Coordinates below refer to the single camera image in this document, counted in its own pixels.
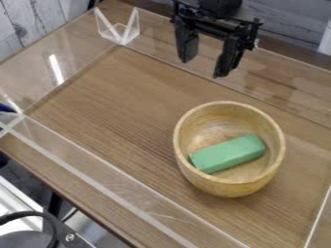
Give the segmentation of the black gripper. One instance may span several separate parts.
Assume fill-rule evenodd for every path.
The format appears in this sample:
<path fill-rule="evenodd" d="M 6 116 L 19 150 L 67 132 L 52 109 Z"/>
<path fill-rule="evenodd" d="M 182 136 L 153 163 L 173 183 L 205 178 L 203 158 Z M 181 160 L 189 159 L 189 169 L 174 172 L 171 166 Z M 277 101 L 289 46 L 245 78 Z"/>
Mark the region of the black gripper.
<path fill-rule="evenodd" d="M 243 49 L 255 49 L 263 25 L 262 20 L 247 13 L 243 0 L 174 0 L 171 22 L 183 63 L 198 54 L 201 33 L 225 40 L 214 78 L 225 78 L 238 67 Z"/>

